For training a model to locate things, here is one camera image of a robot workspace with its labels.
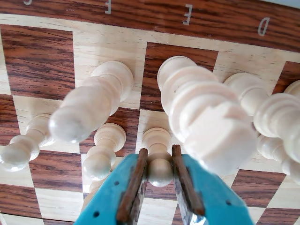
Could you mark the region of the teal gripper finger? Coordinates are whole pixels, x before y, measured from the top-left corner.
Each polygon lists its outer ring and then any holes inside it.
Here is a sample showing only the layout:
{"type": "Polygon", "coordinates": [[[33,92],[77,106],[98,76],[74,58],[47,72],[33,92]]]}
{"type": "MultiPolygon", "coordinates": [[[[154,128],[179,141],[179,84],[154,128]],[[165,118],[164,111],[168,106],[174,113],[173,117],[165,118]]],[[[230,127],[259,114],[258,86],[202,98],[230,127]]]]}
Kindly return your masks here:
{"type": "Polygon", "coordinates": [[[136,225],[147,187],[148,150],[127,155],[75,221],[76,225],[136,225]]]}
{"type": "Polygon", "coordinates": [[[180,145],[172,146],[172,165],[183,224],[253,224],[245,202],[216,174],[182,154],[180,145]]]}

